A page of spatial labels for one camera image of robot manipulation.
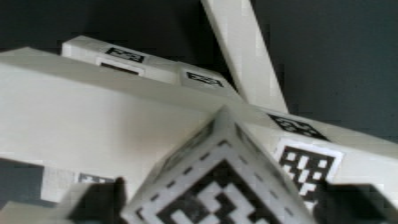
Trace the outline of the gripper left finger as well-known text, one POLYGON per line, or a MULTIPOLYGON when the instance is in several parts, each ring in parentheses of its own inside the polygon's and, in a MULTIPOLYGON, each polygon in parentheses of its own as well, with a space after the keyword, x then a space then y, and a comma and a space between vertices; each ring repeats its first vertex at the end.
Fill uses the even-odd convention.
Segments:
POLYGON ((74 224, 129 224, 122 217, 127 204, 125 179, 91 185, 68 214, 74 224))

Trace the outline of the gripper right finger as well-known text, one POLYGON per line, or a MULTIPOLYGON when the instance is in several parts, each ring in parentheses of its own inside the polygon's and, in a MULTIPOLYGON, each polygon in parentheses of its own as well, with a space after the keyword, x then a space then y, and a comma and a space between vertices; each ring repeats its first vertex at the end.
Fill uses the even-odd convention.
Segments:
POLYGON ((398 208, 372 184, 324 182, 315 196, 319 224, 398 224, 398 208))

